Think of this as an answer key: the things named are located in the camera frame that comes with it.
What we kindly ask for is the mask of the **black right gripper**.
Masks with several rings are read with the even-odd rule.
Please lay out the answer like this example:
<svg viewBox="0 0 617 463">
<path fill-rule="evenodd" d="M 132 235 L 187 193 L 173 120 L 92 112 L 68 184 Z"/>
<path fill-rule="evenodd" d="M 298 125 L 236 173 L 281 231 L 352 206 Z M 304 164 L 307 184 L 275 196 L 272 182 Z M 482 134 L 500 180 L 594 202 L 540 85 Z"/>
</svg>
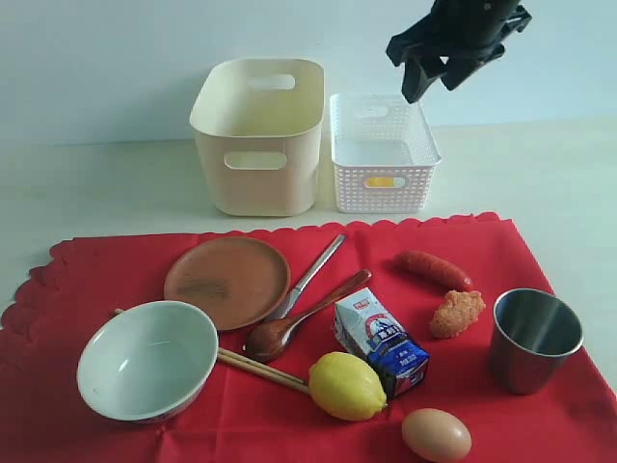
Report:
<svg viewBox="0 0 617 463">
<path fill-rule="evenodd" d="M 454 91 L 496 58 L 489 57 L 531 14 L 519 1 L 436 1 L 430 12 L 389 40 L 386 53 L 395 66 L 405 63 L 401 92 L 418 102 L 441 78 Z"/>
</svg>

